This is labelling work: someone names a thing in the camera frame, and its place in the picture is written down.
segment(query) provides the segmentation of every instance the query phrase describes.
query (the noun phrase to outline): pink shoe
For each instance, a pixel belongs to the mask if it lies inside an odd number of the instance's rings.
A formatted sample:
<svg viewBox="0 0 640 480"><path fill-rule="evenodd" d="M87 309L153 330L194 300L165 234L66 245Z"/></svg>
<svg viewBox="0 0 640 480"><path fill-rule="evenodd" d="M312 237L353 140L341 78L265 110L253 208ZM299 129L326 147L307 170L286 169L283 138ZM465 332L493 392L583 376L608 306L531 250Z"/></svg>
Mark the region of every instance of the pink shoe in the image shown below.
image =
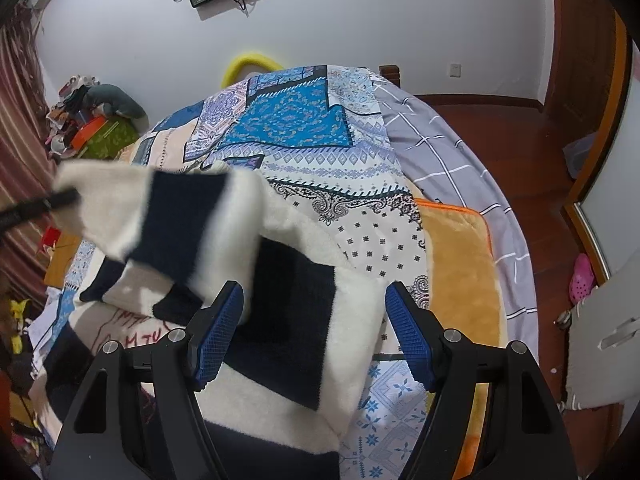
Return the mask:
<svg viewBox="0 0 640 480"><path fill-rule="evenodd" d="M589 257L584 254L578 254L574 264L574 275L571 277L569 284L569 298L576 305L586 298L595 286L596 277L591 269Z"/></svg>

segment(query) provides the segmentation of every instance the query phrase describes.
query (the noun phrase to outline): curtain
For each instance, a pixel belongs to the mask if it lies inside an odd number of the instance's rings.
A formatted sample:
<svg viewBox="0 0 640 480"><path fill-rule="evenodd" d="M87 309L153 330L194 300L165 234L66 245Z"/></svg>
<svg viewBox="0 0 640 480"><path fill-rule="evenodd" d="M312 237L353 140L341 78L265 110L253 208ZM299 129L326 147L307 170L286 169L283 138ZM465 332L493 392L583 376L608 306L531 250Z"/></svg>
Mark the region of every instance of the curtain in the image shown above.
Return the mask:
<svg viewBox="0 0 640 480"><path fill-rule="evenodd" d="M47 104L32 18L33 10L21 2L0 28L0 208L45 194L54 174L43 146ZM0 269L12 294L40 307L47 261L36 251L49 223L49 218L25 223L0 242Z"/></svg>

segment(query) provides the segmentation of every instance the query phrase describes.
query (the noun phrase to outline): wall outlet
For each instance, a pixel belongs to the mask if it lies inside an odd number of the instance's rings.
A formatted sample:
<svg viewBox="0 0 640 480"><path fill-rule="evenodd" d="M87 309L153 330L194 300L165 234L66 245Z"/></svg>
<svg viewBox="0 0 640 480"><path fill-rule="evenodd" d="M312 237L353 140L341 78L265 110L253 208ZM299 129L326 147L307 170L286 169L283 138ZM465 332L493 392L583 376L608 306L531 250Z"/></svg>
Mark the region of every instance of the wall outlet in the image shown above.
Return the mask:
<svg viewBox="0 0 640 480"><path fill-rule="evenodd" d="M459 63L451 63L449 66L449 77L460 77L462 76L462 65Z"/></svg>

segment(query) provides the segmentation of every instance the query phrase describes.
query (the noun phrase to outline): bed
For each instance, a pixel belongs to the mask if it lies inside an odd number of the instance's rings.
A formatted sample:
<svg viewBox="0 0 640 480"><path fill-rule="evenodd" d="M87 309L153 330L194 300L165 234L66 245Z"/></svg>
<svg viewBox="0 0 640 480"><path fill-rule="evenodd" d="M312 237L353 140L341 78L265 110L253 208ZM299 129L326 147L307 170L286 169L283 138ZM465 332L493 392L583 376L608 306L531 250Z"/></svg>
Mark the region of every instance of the bed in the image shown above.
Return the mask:
<svg viewBox="0 0 640 480"><path fill-rule="evenodd" d="M292 129L293 123L304 127ZM174 172L207 171L220 161L259 170L279 196L331 234L354 267L386 282L402 281L423 308L431 307L436 292L431 273L434 265L440 272L438 254L447 252L439 248L442 238L424 226L448 215L447 225L457 222L461 233L470 226L466 234L490 246L495 284L488 288L497 307L487 322L495 338L487 343L520 339L537 355L530 259L504 195L431 107L372 71L306 66L255 76L168 116L120 158ZM94 252L91 243L81 243L51 337L36 349L37 363L78 306ZM471 290L468 298L474 296ZM452 319L475 319L471 300ZM366 373L338 450L340 476L397 478L430 399L412 380L386 319ZM38 406L43 393L32 397ZM59 431L40 415L47 433Z"/></svg>

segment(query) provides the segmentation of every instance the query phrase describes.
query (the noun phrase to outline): yellow foam ring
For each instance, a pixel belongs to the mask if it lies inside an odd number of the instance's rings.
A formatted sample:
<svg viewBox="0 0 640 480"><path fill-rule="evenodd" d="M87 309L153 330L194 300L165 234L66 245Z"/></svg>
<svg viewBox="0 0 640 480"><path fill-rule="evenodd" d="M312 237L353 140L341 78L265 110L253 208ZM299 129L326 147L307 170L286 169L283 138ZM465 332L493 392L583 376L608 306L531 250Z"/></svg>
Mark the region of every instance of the yellow foam ring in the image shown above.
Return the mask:
<svg viewBox="0 0 640 480"><path fill-rule="evenodd" d="M225 75L222 78L221 88L231 86L236 82L236 78L240 71L247 65L259 66L269 72L276 72L282 70L284 67L279 63L276 63L273 59L258 54L257 52L250 52L248 54L241 54L234 58L231 64L226 69Z"/></svg>

